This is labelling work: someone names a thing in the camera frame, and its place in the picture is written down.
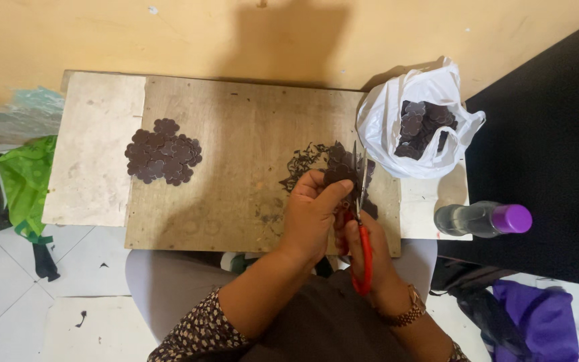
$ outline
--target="sleeve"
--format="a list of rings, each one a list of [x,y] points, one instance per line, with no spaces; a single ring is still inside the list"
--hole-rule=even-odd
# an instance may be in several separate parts
[[[249,345],[222,313],[218,290],[211,292],[180,320],[149,355],[149,362],[181,361],[190,356]]]
[[[455,343],[455,341],[453,341],[452,345],[453,350],[450,358],[448,358],[448,362],[470,362],[470,359],[466,357],[464,352],[461,351],[461,348],[459,348],[459,345]]]

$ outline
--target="purple bottle cap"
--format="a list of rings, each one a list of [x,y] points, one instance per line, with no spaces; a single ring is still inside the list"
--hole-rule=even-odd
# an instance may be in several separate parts
[[[493,210],[493,226],[502,233],[525,233],[531,228],[533,218],[522,205],[496,206]]]

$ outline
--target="gold wristwatch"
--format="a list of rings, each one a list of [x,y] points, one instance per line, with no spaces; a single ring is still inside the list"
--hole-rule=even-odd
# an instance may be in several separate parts
[[[408,293],[410,294],[412,307],[410,307],[410,310],[406,313],[400,314],[399,316],[386,316],[379,312],[379,310],[376,310],[382,323],[389,326],[406,326],[426,314],[426,305],[423,303],[422,297],[414,285],[408,285]]]

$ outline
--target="person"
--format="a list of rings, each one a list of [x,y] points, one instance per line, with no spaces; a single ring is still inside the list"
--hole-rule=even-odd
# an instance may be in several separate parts
[[[364,272],[358,223],[335,214],[353,185],[325,187],[323,176],[301,177],[277,248],[239,276],[219,267],[219,253],[131,251],[127,283],[161,343],[149,362],[468,360],[425,313],[425,294],[397,273],[383,228],[365,212],[373,277],[366,297],[354,290],[350,273],[363,280]],[[352,267],[326,279],[311,270],[331,227]],[[431,276],[420,285],[426,293]]]

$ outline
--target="wall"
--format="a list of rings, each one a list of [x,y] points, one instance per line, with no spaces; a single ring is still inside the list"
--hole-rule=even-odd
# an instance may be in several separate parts
[[[0,113],[69,69],[367,89],[441,55],[468,98],[577,29],[569,0],[0,0]],[[25,122],[0,138],[55,130]]]

